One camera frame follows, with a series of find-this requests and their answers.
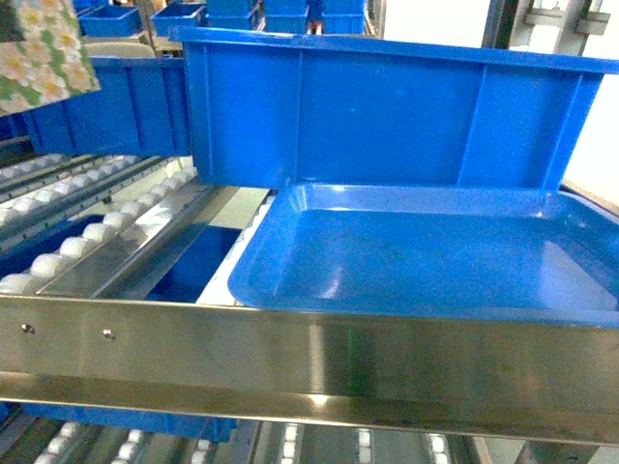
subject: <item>metal rail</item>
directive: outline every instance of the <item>metal rail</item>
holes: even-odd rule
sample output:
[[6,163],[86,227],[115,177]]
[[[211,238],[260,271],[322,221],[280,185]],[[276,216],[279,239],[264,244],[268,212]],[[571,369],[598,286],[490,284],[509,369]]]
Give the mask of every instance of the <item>metal rail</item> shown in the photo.
[[617,346],[594,327],[2,297],[0,398],[617,444]]

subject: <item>floral pattern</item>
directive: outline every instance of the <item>floral pattern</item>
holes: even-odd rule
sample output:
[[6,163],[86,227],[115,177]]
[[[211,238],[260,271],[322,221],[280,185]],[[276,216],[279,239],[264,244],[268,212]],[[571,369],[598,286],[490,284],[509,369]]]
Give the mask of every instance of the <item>floral pattern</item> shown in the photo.
[[0,43],[0,116],[99,90],[71,0],[16,0],[23,42]]

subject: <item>white surface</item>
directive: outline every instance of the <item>white surface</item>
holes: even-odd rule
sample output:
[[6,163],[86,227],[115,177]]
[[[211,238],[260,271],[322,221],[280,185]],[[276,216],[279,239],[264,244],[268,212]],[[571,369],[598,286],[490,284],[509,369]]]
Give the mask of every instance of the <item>white surface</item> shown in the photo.
[[116,234],[116,229],[110,227],[109,225],[97,223],[97,224],[88,224],[84,229],[84,232],[81,234],[82,237],[85,237],[90,240],[94,240],[98,244],[101,244],[109,239],[111,239]]
[[97,242],[94,240],[84,237],[69,237],[60,245],[58,252],[68,258],[80,259],[95,249],[96,246]]
[[30,274],[9,274],[0,280],[0,293],[34,295],[44,286],[44,280]]
[[482,46],[489,0],[389,0],[385,39]]
[[55,253],[40,254],[32,262],[30,274],[41,278],[54,278],[65,272],[72,264],[72,260],[67,256]]

